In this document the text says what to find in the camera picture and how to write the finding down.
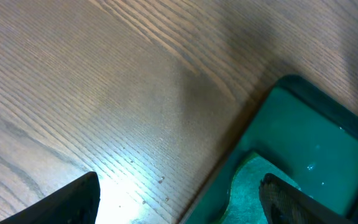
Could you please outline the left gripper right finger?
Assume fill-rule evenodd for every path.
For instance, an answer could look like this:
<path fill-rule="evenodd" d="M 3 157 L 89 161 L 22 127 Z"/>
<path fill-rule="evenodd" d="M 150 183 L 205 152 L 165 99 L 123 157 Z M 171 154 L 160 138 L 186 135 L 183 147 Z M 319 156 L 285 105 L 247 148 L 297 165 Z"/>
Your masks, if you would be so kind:
<path fill-rule="evenodd" d="M 352 224 L 272 173 L 260 181 L 259 200 L 269 224 Z"/>

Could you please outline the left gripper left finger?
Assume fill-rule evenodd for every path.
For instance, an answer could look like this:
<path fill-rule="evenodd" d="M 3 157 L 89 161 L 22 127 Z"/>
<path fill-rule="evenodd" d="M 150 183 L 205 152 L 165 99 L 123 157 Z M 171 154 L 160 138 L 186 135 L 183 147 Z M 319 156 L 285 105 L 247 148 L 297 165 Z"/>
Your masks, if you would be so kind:
<path fill-rule="evenodd" d="M 95 224 L 100 195 L 97 173 L 87 172 L 0 224 Z"/>

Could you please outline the green scrubbing sponge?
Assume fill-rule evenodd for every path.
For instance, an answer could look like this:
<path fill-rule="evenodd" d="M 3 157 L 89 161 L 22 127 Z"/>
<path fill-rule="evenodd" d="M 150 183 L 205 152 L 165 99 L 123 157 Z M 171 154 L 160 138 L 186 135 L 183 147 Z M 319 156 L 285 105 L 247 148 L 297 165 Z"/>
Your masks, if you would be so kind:
<path fill-rule="evenodd" d="M 281 170 L 278 163 L 271 163 L 254 154 L 241 164 L 234 174 L 229 190 L 226 210 L 217 223 L 268 223 L 259 200 L 259 185 L 265 174 L 272 173 L 300 190 L 300 186 L 290 177 L 292 169 Z"/>

